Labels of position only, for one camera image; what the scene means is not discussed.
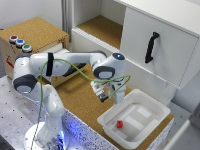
black handle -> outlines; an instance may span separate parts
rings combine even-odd
[[[151,37],[149,41],[149,45],[147,48],[147,54],[145,57],[145,63],[148,64],[153,60],[153,57],[151,56],[152,50],[153,50],[153,45],[154,45],[154,40],[157,39],[160,35],[156,32],[153,32],[153,36]]]

white drawer front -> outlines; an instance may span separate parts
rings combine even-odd
[[[153,60],[145,63],[153,32]],[[179,86],[198,38],[182,30],[127,8],[120,51],[127,58]]]

green cable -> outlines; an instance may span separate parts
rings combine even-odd
[[[110,79],[110,80],[94,80],[94,79],[91,79],[89,78],[86,74],[84,74],[79,68],[77,68],[74,64],[70,63],[69,61],[67,60],[63,60],[63,59],[54,59],[54,60],[60,60],[60,61],[64,61],[64,62],[67,62],[68,64],[70,64],[71,66],[73,66],[77,71],[79,71],[86,79],[90,80],[90,81],[94,81],[94,82],[98,82],[98,83],[105,83],[105,82],[110,82],[110,81],[115,81],[117,79],[121,79],[121,78],[128,78],[124,84],[122,84],[119,88],[117,88],[114,92],[112,92],[108,97],[112,97],[113,94],[115,94],[122,86],[124,86],[131,78],[130,75],[126,75],[126,76],[121,76],[121,77],[118,77],[118,78],[115,78],[115,79]],[[40,122],[40,116],[41,116],[41,110],[42,110],[42,103],[43,103],[43,89],[42,89],[42,74],[43,74],[43,70],[44,70],[44,67],[45,65],[47,64],[48,61],[46,61],[44,63],[44,65],[42,66],[42,70],[41,70],[41,73],[40,73],[40,86],[41,86],[41,103],[40,103],[40,110],[39,110],[39,116],[38,116],[38,123],[37,123],[37,127],[36,127],[36,130],[35,130],[35,134],[34,134],[34,137],[33,137],[33,140],[32,140],[32,144],[31,144],[31,150],[32,150],[32,147],[33,147],[33,141],[35,139],[35,135],[37,133],[37,130],[38,130],[38,125],[39,125],[39,122]]]

white tray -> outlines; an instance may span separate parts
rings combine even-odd
[[[110,108],[97,120],[105,133],[126,149],[137,148],[169,115],[170,109],[140,90],[133,90],[122,104]],[[123,128],[117,128],[117,120]]]

cardboard box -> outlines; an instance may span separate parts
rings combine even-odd
[[[17,35],[19,39],[25,40],[33,48],[34,53],[44,52],[59,43],[63,44],[63,48],[69,49],[68,33],[53,26],[40,17],[36,17],[25,22],[19,23],[12,27],[0,31],[0,51],[3,59],[5,72],[13,78],[13,67],[15,58],[22,53],[21,49],[10,44],[9,38],[12,35]],[[51,84],[56,87],[69,78],[51,77]]]

